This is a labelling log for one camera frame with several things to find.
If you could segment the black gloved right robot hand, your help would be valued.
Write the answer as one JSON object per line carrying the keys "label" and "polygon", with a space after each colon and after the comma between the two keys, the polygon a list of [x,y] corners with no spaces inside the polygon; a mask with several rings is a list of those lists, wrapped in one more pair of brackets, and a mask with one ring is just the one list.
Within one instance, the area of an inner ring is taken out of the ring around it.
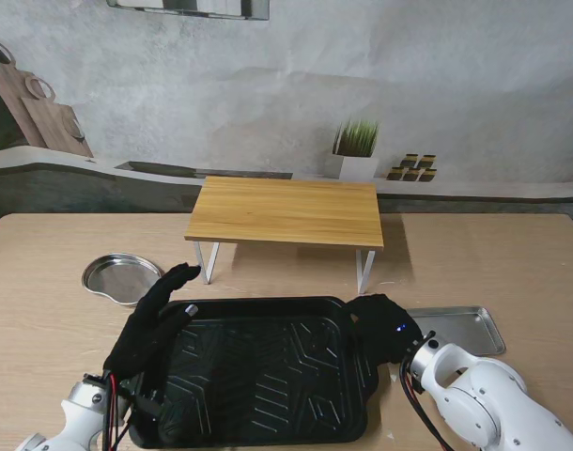
{"label": "black gloved right robot hand", "polygon": [[408,311],[385,294],[359,296],[349,301],[345,310],[357,318],[355,332],[373,365],[399,364],[423,340]]}

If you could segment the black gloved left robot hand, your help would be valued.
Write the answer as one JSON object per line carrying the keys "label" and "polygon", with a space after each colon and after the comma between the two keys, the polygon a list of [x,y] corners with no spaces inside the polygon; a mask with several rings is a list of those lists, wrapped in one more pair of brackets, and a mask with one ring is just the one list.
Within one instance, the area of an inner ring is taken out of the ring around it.
{"label": "black gloved left robot hand", "polygon": [[199,266],[181,263],[155,282],[128,316],[103,364],[106,373],[116,381],[124,381],[143,372],[151,359],[191,322],[197,307],[188,303],[171,305],[170,296],[200,273]]}

